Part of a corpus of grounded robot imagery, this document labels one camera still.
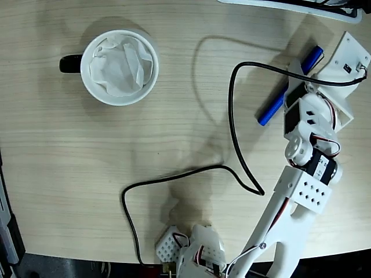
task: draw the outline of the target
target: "tissue paper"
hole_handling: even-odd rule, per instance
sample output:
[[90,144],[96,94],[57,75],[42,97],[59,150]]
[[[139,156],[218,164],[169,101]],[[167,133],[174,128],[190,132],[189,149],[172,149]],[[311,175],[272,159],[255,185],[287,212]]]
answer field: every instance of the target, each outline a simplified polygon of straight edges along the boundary
[[153,59],[147,47],[125,35],[102,41],[90,63],[92,80],[115,97],[130,96],[141,90],[151,79],[152,69]]

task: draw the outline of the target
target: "marker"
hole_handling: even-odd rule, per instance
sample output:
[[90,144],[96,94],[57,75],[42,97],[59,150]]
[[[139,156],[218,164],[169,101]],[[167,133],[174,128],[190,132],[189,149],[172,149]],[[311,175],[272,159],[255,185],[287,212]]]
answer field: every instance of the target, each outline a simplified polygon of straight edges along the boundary
[[[307,75],[313,66],[316,64],[320,56],[323,54],[323,49],[320,48],[318,45],[315,46],[311,53],[305,58],[305,60],[301,64],[301,69],[303,70],[304,75]],[[272,100],[272,102],[269,104],[269,106],[264,110],[264,112],[261,114],[261,116],[258,118],[258,122],[265,126],[269,120],[273,117],[273,115],[279,110],[279,108],[283,104],[283,99],[285,96],[285,93],[289,87],[289,82],[286,84],[286,86],[282,89],[282,91]]]

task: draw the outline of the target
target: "white device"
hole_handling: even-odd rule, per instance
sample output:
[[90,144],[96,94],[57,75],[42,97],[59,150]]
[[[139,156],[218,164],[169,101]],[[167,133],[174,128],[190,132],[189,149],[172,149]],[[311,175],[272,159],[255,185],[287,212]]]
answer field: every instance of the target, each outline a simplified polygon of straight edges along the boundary
[[[370,59],[346,32],[330,61],[314,76],[331,82],[353,81],[367,74]],[[292,61],[289,71],[303,75],[298,60]],[[290,77],[284,105],[284,137],[289,140],[285,157],[290,166],[284,168],[240,256],[226,268],[223,243],[211,227],[196,225],[188,238],[171,226],[157,244],[160,260],[175,262],[179,278],[222,277],[225,268],[226,278],[244,278],[256,258],[277,244],[267,277],[290,278],[315,217],[331,196],[329,185],[336,184],[343,173],[336,159],[341,148],[336,132],[354,118],[346,98],[357,86],[324,86]]]
[[[317,16],[328,17],[330,19],[337,19],[341,21],[346,21],[349,23],[359,23],[362,20],[362,10],[361,9],[343,9],[344,14],[335,13],[333,10],[322,10],[308,8],[299,5],[287,4],[279,1],[269,1],[269,0],[218,0],[222,3],[230,4],[240,4],[240,5],[250,5],[250,6],[261,6],[274,9],[291,10],[299,13],[315,14]],[[321,3],[323,0],[308,0],[310,2]],[[327,5],[339,5],[345,3],[344,0],[330,0]]]

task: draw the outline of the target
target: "mug handle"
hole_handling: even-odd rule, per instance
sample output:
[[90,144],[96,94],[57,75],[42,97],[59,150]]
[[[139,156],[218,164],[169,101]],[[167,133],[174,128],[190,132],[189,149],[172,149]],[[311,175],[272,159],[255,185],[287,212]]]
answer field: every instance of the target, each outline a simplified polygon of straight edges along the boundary
[[65,74],[79,74],[82,54],[64,56],[59,61],[59,70]]

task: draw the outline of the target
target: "wooden table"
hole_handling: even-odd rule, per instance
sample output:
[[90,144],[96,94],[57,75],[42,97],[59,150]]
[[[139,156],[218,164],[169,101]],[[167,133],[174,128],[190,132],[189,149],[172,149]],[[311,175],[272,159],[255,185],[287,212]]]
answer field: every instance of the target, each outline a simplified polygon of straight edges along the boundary
[[[136,262],[119,196],[136,181],[188,166],[225,161],[243,177],[230,140],[227,89],[244,60],[279,67],[317,42],[328,60],[345,30],[371,51],[371,16],[358,25],[216,0],[21,0],[0,11],[0,147],[3,172],[29,253]],[[104,31],[140,28],[157,42],[154,90],[128,107],[96,101],[59,59],[81,53]],[[211,223],[227,259],[257,224],[286,165],[282,112],[261,127],[254,118],[282,77],[243,69],[235,93],[241,148],[267,194],[244,191],[215,170],[128,194],[143,259],[169,224],[186,232]],[[350,96],[355,120],[339,134],[344,166],[304,257],[371,247],[370,80]],[[272,258],[268,250],[261,260]]]

